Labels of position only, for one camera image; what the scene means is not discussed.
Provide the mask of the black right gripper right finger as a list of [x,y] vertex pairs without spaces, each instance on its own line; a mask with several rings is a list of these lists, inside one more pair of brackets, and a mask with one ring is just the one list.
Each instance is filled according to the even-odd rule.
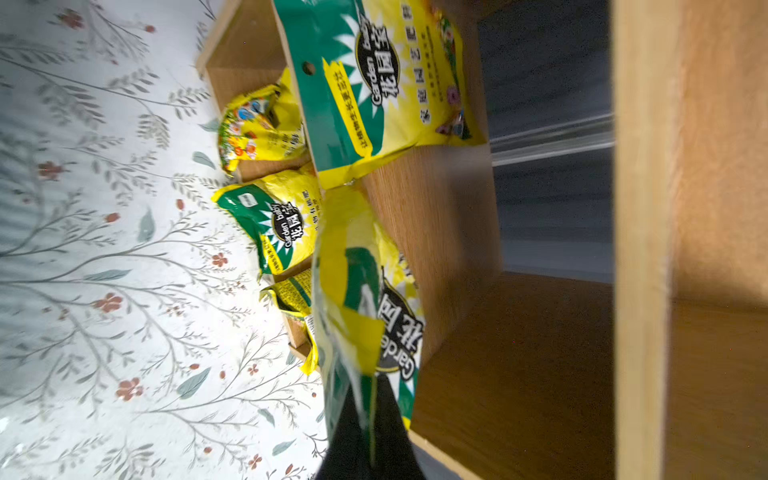
[[383,375],[376,376],[371,472],[373,479],[425,479],[406,432],[390,381]]

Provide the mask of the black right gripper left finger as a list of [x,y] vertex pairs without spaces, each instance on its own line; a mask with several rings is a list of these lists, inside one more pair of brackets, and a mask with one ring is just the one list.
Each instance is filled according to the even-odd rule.
[[364,448],[351,389],[347,391],[336,429],[315,478],[319,480],[369,478],[368,454]]

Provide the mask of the yellow fertilizer packet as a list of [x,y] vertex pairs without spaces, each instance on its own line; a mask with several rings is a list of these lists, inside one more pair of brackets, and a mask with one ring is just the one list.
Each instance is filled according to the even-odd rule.
[[373,479],[376,376],[390,381],[408,434],[426,319],[404,254],[359,186],[327,191],[311,274],[329,443],[351,389]]
[[325,190],[421,146],[476,146],[456,25],[427,1],[277,1]]
[[221,167],[233,175],[245,162],[279,162],[300,158],[307,151],[299,102],[292,76],[235,97],[218,127]]
[[260,291],[260,299],[266,300],[281,313],[290,351],[297,355],[301,361],[300,369],[307,376],[318,368],[311,295],[310,269],[286,277]]
[[218,190],[212,201],[252,240],[259,273],[278,276],[314,253],[321,192],[312,164]]

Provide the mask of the wooden shelf unit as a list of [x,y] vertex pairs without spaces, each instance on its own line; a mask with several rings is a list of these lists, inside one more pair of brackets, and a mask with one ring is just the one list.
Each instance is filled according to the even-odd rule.
[[394,479],[767,475],[767,5],[610,21],[612,285],[503,270],[487,147],[364,182],[428,325]]

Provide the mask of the floral table mat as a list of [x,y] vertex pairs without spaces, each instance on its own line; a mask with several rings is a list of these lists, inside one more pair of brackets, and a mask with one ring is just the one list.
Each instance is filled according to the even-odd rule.
[[212,202],[220,1],[1,5],[1,475],[311,479],[320,385]]

